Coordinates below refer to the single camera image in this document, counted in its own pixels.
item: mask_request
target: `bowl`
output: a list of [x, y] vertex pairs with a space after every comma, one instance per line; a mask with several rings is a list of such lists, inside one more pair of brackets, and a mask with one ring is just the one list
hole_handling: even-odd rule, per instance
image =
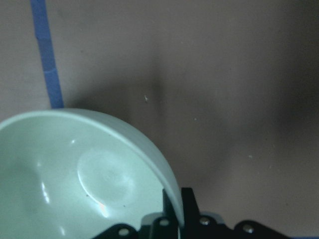
[[82, 109], [24, 113], [0, 124], [0, 238], [89, 239], [117, 223], [137, 230], [182, 200], [161, 152], [131, 125]]

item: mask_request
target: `blue tape strip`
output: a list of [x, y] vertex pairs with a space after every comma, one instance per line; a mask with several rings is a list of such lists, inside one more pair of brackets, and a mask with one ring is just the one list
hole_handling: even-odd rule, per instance
[[30, 0], [35, 36], [41, 55], [42, 68], [51, 107], [63, 108], [63, 98], [54, 60], [54, 52], [46, 14], [45, 0]]

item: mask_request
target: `screw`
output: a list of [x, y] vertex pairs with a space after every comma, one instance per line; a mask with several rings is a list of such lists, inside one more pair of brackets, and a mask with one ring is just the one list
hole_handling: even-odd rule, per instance
[[199, 222], [200, 222], [202, 225], [204, 225], [204, 226], [207, 226], [208, 224], [210, 224], [210, 220], [209, 220], [209, 218], [207, 218], [207, 217], [201, 217], [201, 218], [199, 219]]
[[253, 233], [254, 232], [254, 228], [251, 225], [245, 224], [243, 226], [243, 230], [247, 233]]

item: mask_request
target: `table surface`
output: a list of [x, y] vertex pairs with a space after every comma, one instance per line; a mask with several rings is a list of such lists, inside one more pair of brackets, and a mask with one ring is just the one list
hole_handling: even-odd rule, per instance
[[[65, 106], [116, 116], [230, 227], [319, 235], [319, 2], [48, 0]], [[49, 109], [29, 1], [0, 2], [0, 120]]]

